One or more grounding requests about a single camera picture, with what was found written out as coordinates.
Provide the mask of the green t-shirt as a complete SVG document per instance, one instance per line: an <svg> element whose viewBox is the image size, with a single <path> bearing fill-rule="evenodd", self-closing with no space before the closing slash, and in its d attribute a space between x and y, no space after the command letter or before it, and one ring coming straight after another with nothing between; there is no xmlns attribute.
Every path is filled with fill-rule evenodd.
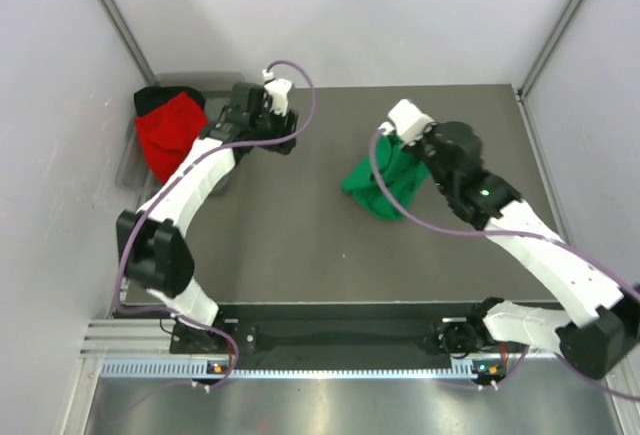
<svg viewBox="0 0 640 435"><path fill-rule="evenodd" d="M418 189L429 178L429 170L403 150L400 139L395 135L382 136L377 141L375 159L387 189L408 210ZM367 212L382 220L403 218L377 185L368 156L342 181L341 189Z"/></svg>

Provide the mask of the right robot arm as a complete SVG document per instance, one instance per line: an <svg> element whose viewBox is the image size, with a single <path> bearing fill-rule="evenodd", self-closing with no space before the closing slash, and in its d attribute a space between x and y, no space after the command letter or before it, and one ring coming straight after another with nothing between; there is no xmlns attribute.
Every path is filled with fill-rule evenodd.
<svg viewBox="0 0 640 435"><path fill-rule="evenodd" d="M487 351L500 341L538 346L599 380L638 345L638 288L567 244L518 190L486 169L482 141L468 124L420 122L400 138L471 233L514 257L561 305L546 310L488 299L466 327L474 348Z"/></svg>

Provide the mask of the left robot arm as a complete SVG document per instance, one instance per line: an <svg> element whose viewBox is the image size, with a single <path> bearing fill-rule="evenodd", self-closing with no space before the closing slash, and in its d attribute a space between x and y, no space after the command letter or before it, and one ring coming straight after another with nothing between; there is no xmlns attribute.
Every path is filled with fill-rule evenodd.
<svg viewBox="0 0 640 435"><path fill-rule="evenodd" d="M298 115L289 106L290 81L239 82L214 120L206 123L185 159L161 189L116 221L118 275L162 303L174 319L176 353L223 353L219 305L195 278L185 240L194 216L220 182L254 147L282 155L296 145Z"/></svg>

